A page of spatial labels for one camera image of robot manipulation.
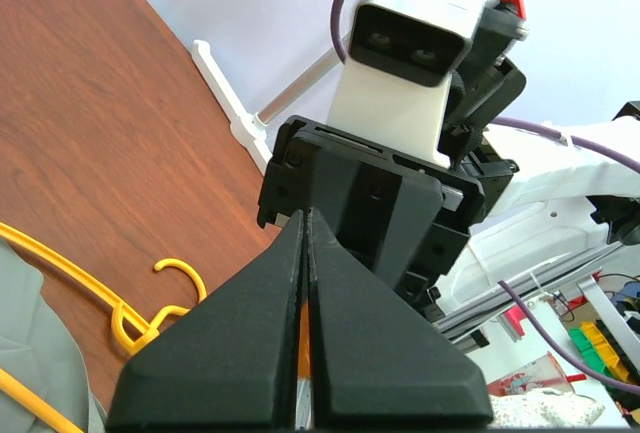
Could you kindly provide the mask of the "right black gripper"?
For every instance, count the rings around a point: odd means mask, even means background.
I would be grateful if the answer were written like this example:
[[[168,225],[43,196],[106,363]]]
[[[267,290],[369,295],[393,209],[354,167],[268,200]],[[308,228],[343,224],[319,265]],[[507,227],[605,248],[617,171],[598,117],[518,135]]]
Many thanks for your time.
[[[485,212],[476,178],[292,116],[279,128],[257,223],[320,212],[339,244],[420,313]]]

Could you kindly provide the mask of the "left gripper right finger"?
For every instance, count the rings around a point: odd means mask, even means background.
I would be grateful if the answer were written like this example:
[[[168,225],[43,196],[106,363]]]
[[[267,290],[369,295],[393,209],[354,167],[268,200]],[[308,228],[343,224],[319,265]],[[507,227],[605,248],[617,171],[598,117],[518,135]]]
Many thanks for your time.
[[[337,241],[306,220],[314,425],[484,428],[480,368]]]

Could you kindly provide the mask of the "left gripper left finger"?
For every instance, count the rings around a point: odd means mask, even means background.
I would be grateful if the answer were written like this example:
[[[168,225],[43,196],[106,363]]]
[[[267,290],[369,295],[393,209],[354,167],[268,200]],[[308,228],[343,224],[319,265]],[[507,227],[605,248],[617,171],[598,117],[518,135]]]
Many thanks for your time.
[[[290,429],[304,215],[123,368],[109,429]]]

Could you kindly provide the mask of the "orange clothespin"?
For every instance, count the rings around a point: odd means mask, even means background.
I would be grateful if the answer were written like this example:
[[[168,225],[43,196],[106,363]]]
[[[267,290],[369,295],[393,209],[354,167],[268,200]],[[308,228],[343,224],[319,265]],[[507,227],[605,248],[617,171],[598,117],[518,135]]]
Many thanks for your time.
[[[297,374],[299,379],[310,379],[311,373],[310,353],[310,323],[309,304],[307,302],[301,308],[299,328],[299,348]]]

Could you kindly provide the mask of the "grey underwear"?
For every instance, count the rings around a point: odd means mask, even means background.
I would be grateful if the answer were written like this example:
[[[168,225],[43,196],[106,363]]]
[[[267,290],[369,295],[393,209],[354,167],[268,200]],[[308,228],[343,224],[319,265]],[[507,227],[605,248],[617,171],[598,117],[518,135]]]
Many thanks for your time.
[[[84,432],[103,432],[106,413],[84,358],[41,295],[43,275],[1,243],[1,368]]]

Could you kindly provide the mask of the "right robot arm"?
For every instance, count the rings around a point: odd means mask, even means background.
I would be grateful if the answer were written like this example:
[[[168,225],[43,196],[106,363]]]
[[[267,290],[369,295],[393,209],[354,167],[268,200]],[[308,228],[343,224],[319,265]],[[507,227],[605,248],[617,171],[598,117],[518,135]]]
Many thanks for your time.
[[[434,87],[350,60],[328,121],[293,117],[257,221],[316,209],[341,246],[413,308],[462,316],[496,285],[555,280],[639,236],[639,119],[563,131],[503,118],[510,63]]]

